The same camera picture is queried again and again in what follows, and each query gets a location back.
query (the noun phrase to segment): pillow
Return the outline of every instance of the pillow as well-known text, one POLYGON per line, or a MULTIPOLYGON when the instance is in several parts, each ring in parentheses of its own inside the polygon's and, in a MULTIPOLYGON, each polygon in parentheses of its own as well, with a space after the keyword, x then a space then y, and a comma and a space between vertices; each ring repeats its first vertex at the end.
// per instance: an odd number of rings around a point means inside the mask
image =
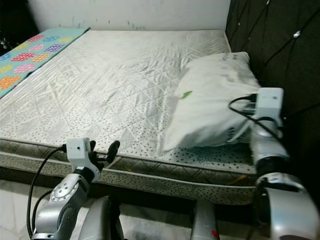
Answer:
MULTIPOLYGON (((174 95, 177 104, 166 129, 163 149, 221 146, 247 119, 228 109, 235 98, 257 93, 258 81, 246 52, 219 53, 189 62, 174 95)), ((246 105, 236 104, 237 108, 246 105)))

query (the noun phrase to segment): white wall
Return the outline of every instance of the white wall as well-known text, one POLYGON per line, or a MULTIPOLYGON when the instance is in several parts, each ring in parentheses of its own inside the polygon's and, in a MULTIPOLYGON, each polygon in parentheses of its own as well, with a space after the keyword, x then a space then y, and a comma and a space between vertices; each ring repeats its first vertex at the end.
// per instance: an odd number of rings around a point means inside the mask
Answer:
POLYGON ((225 29, 230 0, 29 0, 40 31, 225 29))

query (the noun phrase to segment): white quilted mattress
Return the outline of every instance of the white quilted mattress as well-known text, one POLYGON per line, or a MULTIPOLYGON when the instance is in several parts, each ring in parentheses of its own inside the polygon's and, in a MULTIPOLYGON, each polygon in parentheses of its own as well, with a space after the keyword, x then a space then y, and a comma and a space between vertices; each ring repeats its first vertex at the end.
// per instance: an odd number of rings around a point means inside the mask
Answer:
POLYGON ((107 151, 253 173, 240 146, 162 151, 169 101, 189 61, 229 52, 221 30, 90 30, 0 100, 0 137, 60 145, 96 140, 107 151))

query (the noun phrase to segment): red marking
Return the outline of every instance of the red marking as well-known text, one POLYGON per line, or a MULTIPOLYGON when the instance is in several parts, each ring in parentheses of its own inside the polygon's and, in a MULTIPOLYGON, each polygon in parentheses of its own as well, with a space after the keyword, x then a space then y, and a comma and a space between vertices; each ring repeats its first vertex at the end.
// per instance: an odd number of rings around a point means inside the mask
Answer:
POLYGON ((218 238, 219 234, 215 231, 215 230, 212 230, 211 234, 215 237, 215 238, 218 238))

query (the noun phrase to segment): black headboard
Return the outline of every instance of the black headboard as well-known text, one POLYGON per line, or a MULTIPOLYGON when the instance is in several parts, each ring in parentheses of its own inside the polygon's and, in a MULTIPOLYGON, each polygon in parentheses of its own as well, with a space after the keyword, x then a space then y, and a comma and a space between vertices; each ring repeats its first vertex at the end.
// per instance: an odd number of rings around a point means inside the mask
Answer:
POLYGON ((320 0, 231 0, 226 34, 263 87, 284 89, 285 143, 307 185, 320 169, 320 0))

